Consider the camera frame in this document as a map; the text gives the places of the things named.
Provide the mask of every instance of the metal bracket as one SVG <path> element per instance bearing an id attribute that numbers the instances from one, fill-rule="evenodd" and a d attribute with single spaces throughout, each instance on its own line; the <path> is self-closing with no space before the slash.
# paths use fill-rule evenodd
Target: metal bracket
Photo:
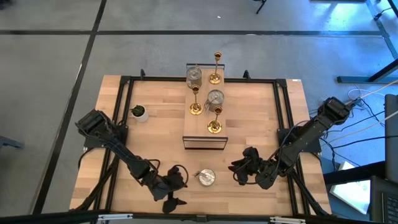
<path id="1" fill-rule="evenodd" d="M 124 220 L 124 219 L 132 219 L 132 213 L 131 213 L 131 214 L 98 215 L 98 221 L 105 221 L 105 220 Z"/>
<path id="2" fill-rule="evenodd" d="M 120 84 L 122 84 L 122 85 L 126 84 L 128 81 L 130 81 L 130 76 L 123 75 L 123 76 L 120 78 Z"/>
<path id="3" fill-rule="evenodd" d="M 207 222 L 206 215 L 197 215 L 197 222 Z"/>
<path id="4" fill-rule="evenodd" d="M 141 80 L 144 80 L 144 77 L 146 76 L 146 74 L 145 74 L 145 72 L 144 72 L 144 69 L 141 69 L 141 72 L 140 72 L 140 77 L 141 77 Z"/>
<path id="5" fill-rule="evenodd" d="M 298 218 L 282 218 L 282 217 L 271 217 L 270 223 L 283 223 L 283 224 L 305 224 L 305 220 Z"/>
<path id="6" fill-rule="evenodd" d="M 287 88 L 286 79 L 284 79 L 284 78 L 276 78 L 275 81 L 276 81 L 276 83 L 278 83 L 281 87 Z"/>
<path id="7" fill-rule="evenodd" d="M 246 81 L 250 81 L 251 80 L 250 75 L 249 75 L 249 71 L 247 71 L 247 70 L 244 71 L 243 78 L 245 78 Z"/>

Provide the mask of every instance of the wooden table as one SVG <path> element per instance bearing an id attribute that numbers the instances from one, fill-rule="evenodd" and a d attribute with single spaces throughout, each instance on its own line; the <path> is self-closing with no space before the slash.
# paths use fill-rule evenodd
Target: wooden table
<path id="1" fill-rule="evenodd" d="M 120 76 L 106 75 L 99 91 L 96 109 L 113 115 Z M 178 206 L 173 213 L 219 215 L 291 215 L 287 179 L 278 177 L 269 190 L 258 185 L 240 186 L 232 178 L 228 166 L 241 159 L 248 146 L 259 150 L 267 159 L 278 147 L 277 112 L 273 87 L 263 83 L 225 83 L 226 132 L 229 141 L 224 151 L 185 150 L 182 143 L 185 108 L 185 82 L 135 81 L 131 106 L 145 105 L 149 119 L 137 123 L 132 115 L 127 119 L 129 134 L 126 146 L 138 156 L 160 159 L 159 174 L 165 175 L 175 164 L 188 169 L 188 188 L 175 192 L 187 205 Z M 308 109 L 300 80 L 287 80 L 294 123 L 308 120 Z M 282 110 L 285 127 L 287 118 L 283 97 Z M 70 208 L 79 206 L 98 181 L 104 149 L 95 149 L 81 162 Z M 319 160 L 301 153 L 307 188 L 327 212 L 331 212 Z M 216 181 L 211 187 L 202 187 L 192 175 L 202 169 L 212 169 Z M 108 186 L 104 187 L 101 208 L 104 208 Z M 295 188 L 298 209 L 302 212 L 300 191 Z M 118 178 L 112 202 L 115 212 L 162 213 L 162 202 L 155 202 L 147 187 L 141 187 L 130 176 L 126 165 L 119 164 Z"/>

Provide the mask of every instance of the gold candle holder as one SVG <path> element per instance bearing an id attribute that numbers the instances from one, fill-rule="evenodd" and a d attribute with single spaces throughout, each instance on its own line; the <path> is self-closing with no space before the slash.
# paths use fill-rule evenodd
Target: gold candle holder
<path id="1" fill-rule="evenodd" d="M 214 119 L 213 121 L 210 121 L 207 124 L 207 130 L 209 130 L 210 133 L 213 133 L 213 134 L 220 133 L 222 125 L 219 121 L 217 121 L 217 118 L 218 118 L 218 115 L 221 114 L 221 112 L 223 112 L 222 107 L 220 107 L 220 106 L 214 107 L 214 113 L 216 114 L 216 119 Z"/>
<path id="2" fill-rule="evenodd" d="M 221 82 L 221 75 L 217 73 L 218 61 L 221 59 L 221 52 L 216 52 L 214 57 L 216 59 L 216 70 L 209 76 L 209 82 L 215 85 Z"/>
<path id="3" fill-rule="evenodd" d="M 201 106 L 200 103 L 197 102 L 197 94 L 199 93 L 199 86 L 198 85 L 193 85 L 192 86 L 192 91 L 193 94 L 195 95 L 195 102 L 189 106 L 189 112 L 193 115 L 199 115 L 203 111 L 203 107 Z"/>

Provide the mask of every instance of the gray floor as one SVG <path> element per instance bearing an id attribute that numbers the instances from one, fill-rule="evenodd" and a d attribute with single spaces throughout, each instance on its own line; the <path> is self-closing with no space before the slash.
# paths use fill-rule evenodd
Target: gray floor
<path id="1" fill-rule="evenodd" d="M 0 29 L 91 30 L 99 4 L 99 0 L 40 0 L 34 3 L 18 0 L 15 5 L 0 11 Z M 268 0 L 256 16 L 258 6 L 258 2 L 248 0 L 167 3 L 114 0 L 108 1 L 99 29 L 377 30 L 365 3 Z M 388 3 L 382 0 L 375 7 L 380 11 L 387 8 Z M 398 48 L 396 16 L 392 11 L 386 11 L 381 21 Z M 0 216 L 29 212 L 87 40 L 84 35 L 0 36 L 0 135 L 26 143 L 22 151 L 5 147 L 0 153 Z M 94 107 L 103 75 L 138 75 L 143 68 L 147 75 L 181 76 L 185 73 L 186 63 L 213 62 L 216 50 L 223 53 L 221 62 L 226 64 L 228 77 L 240 77 L 247 69 L 252 77 L 302 79 L 310 110 L 329 96 L 348 99 L 347 92 L 355 86 L 337 84 L 337 76 L 368 76 L 393 60 L 380 36 L 97 36 L 44 211 L 68 209 L 83 145 L 83 138 L 73 123 Z M 374 90 L 380 86 L 359 87 Z M 398 87 L 386 88 L 381 93 L 398 94 Z M 366 101 L 375 113 L 384 110 L 382 96 L 371 95 Z M 344 126 L 367 116 L 366 110 L 355 110 L 354 118 Z M 330 135 L 328 139 L 375 121 L 369 119 L 343 133 Z M 383 134 L 384 129 L 377 125 L 360 136 L 351 136 L 333 145 Z M 355 144 L 338 152 L 361 165 L 381 161 L 384 159 L 384 141 Z M 322 154 L 331 158 L 326 147 Z"/>

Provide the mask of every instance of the white cable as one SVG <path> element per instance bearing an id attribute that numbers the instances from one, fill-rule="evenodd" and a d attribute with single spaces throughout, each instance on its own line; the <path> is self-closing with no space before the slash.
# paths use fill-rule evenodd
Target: white cable
<path id="1" fill-rule="evenodd" d="M 364 130 L 366 130 L 366 129 L 369 129 L 369 128 L 371 128 L 371 127 L 373 127 L 373 126 L 375 126 L 375 125 L 377 125 L 377 124 L 379 124 L 379 123 L 381 123 L 381 122 L 383 122 L 383 121 L 385 121 L 385 120 L 387 120 L 387 119 L 393 117 L 395 114 L 398 114 L 398 111 L 395 111 L 394 113 L 392 113 L 392 114 L 389 115 L 388 117 L 386 117 L 386 118 L 380 120 L 380 121 L 377 122 L 377 123 L 374 123 L 374 124 L 368 126 L 367 128 L 361 129 L 361 130 L 359 130 L 359 131 L 355 131 L 355 132 L 353 132 L 353 133 L 351 133 L 351 134 L 346 134 L 346 135 L 344 135 L 344 136 L 342 136 L 342 137 L 338 137 L 338 138 L 336 138 L 336 139 L 333 139 L 333 140 L 329 141 L 329 143 L 334 142 L 334 141 L 339 140 L 339 139 L 342 139 L 342 138 L 345 138 L 345 137 L 347 137 L 347 136 L 356 134 L 356 133 L 360 133 L 361 131 L 364 131 Z"/>
<path id="2" fill-rule="evenodd" d="M 377 89 L 377 90 L 374 90 L 374 91 L 372 91 L 372 92 L 370 92 L 370 93 L 368 93 L 368 94 L 363 95 L 361 98 L 367 97 L 367 96 L 369 96 L 370 94 L 373 94 L 373 93 L 375 93 L 375 92 L 377 92 L 377 91 L 380 91 L 380 90 L 384 89 L 385 87 L 390 86 L 390 85 L 392 85 L 392 84 L 394 84 L 394 83 L 396 83 L 396 82 L 398 82 L 398 79 L 395 80 L 395 81 L 393 81 L 393 82 L 388 83 L 387 85 L 385 85 L 385 86 L 383 86 L 383 87 L 381 87 L 381 88 L 379 88 L 379 89 Z"/>
<path id="3" fill-rule="evenodd" d="M 357 85 L 357 84 L 354 84 L 355 85 L 355 87 L 357 88 L 357 89 L 359 89 L 359 93 L 361 94 L 361 97 L 363 96 L 363 92 L 362 92 L 362 89 L 360 89 L 360 87 Z"/>
<path id="4" fill-rule="evenodd" d="M 369 91 L 369 90 L 364 90 L 364 89 L 360 89 L 360 88 L 356 88 L 356 89 L 350 90 L 350 91 L 348 92 L 348 98 L 351 99 L 351 100 L 355 100 L 355 98 L 353 98 L 353 97 L 350 95 L 350 93 L 351 93 L 352 91 L 360 91 L 360 92 L 366 91 L 366 92 L 368 92 L 368 93 L 371 92 L 371 91 Z M 382 93 L 374 93 L 374 94 L 381 95 L 381 96 L 385 96 L 385 95 L 382 94 Z"/>

